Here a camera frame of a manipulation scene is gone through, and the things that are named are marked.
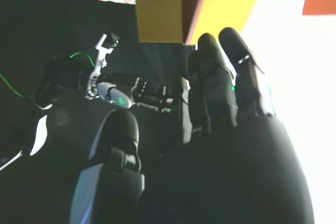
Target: bright white wall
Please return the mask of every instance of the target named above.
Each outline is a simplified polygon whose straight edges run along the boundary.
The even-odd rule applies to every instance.
[[[308,181],[316,224],[336,223],[336,16],[258,0],[242,32],[272,87]]]

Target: green light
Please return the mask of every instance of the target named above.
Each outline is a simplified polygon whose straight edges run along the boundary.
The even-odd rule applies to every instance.
[[[126,102],[125,100],[122,98],[122,97],[119,97],[118,98],[118,103],[120,106],[124,107],[126,105]]]

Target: white strip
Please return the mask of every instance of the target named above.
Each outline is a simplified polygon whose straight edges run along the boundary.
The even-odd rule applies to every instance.
[[[21,156],[22,156],[22,151],[20,151],[18,154],[16,154],[15,157],[13,157],[10,161],[8,161],[6,164],[4,164],[2,167],[0,167],[0,170],[5,169],[8,165],[10,165],[12,162],[16,161]]]
[[[33,149],[31,149],[30,156],[35,155],[46,143],[47,131],[47,116],[42,117],[37,124],[36,137]]]

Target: green cable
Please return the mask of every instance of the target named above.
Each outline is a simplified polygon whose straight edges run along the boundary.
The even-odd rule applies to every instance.
[[[95,64],[93,63],[92,58],[91,58],[86,52],[75,52],[73,55],[70,55],[69,58],[71,59],[71,58],[73,58],[73,57],[76,56],[76,55],[85,55],[86,57],[88,57],[88,59],[89,59],[91,65],[92,65],[93,67],[95,66]]]
[[[0,73],[0,77],[1,79],[3,79],[3,81],[7,84],[7,86],[12,90],[12,92],[14,94],[16,94],[18,97],[21,97],[21,98],[24,98],[23,95],[21,95],[19,92],[17,92],[13,87],[12,85],[6,80],[6,78]]]

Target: back of robotic hand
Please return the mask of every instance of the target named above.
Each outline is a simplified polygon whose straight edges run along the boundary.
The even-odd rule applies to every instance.
[[[148,177],[140,223],[314,223],[307,182],[264,73],[239,34],[204,34],[189,59],[189,144]]]

